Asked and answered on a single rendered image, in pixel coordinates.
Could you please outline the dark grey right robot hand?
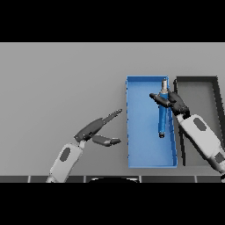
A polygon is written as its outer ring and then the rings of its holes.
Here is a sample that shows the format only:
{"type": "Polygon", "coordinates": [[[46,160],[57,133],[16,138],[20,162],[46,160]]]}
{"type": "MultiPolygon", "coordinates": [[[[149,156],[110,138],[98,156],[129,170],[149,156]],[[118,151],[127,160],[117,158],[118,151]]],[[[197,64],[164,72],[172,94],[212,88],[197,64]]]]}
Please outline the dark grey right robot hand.
{"type": "Polygon", "coordinates": [[[174,91],[168,91],[168,98],[163,98],[159,94],[150,93],[149,96],[158,104],[165,108],[171,108],[175,116],[183,115],[183,119],[191,116],[190,109],[185,105],[183,99],[174,91]]]}

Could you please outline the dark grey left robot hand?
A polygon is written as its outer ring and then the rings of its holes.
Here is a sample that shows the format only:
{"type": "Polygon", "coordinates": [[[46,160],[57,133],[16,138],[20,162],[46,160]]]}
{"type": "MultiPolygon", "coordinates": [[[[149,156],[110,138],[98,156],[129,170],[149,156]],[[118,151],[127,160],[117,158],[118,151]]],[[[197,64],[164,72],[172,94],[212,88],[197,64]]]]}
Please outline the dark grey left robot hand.
{"type": "Polygon", "coordinates": [[[99,145],[105,146],[105,147],[111,147],[112,145],[116,145],[121,142],[121,139],[119,138],[108,138],[102,135],[98,135],[98,131],[106,125],[109,121],[117,117],[122,112],[121,109],[116,110],[112,113],[110,113],[105,118],[99,118],[91,123],[89,123],[87,126],[82,128],[75,136],[75,140],[77,142],[87,142],[88,140],[92,140],[94,143],[97,143],[99,145]]]}

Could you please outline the dark grey bin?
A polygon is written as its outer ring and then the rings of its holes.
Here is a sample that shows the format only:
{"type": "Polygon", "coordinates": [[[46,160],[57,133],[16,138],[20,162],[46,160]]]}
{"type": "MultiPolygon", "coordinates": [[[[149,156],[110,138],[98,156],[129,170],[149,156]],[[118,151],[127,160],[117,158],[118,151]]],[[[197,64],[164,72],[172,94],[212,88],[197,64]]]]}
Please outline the dark grey bin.
{"type": "MultiPolygon", "coordinates": [[[[220,87],[216,76],[178,76],[174,80],[174,91],[190,108],[191,114],[198,114],[212,129],[225,148],[225,114],[221,101],[220,87]]],[[[178,148],[184,166],[208,166],[181,127],[177,128],[178,148]]]]}

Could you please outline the blue bin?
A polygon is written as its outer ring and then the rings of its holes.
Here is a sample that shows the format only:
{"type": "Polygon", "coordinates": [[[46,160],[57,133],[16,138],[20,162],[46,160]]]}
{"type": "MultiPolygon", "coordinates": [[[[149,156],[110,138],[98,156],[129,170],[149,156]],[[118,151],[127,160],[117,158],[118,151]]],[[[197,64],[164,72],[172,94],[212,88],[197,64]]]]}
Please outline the blue bin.
{"type": "Polygon", "coordinates": [[[171,109],[166,110],[165,137],[158,134],[159,108],[149,97],[168,76],[127,76],[127,146],[130,169],[176,168],[176,141],[171,109]]]}

